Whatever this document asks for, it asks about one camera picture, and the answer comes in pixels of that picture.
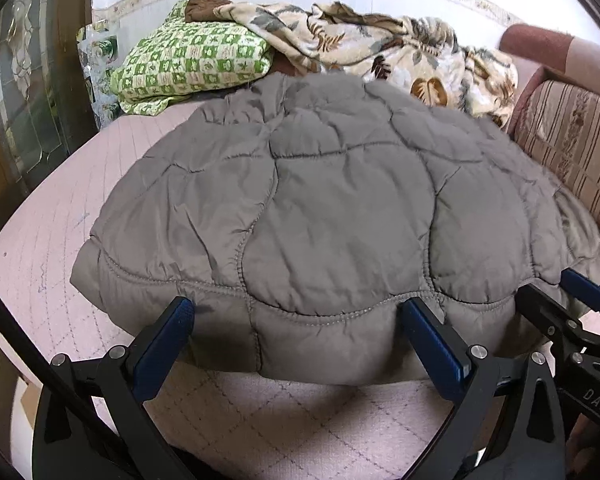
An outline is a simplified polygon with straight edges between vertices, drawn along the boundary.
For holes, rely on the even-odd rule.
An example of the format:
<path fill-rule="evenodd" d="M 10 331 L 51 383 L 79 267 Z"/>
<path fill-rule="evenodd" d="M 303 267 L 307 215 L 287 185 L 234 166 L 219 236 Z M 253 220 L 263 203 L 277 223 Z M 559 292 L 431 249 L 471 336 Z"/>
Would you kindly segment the person's right hand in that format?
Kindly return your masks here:
<path fill-rule="evenodd" d="M 600 425 L 580 415 L 566 446 L 567 479 L 600 480 Z"/>

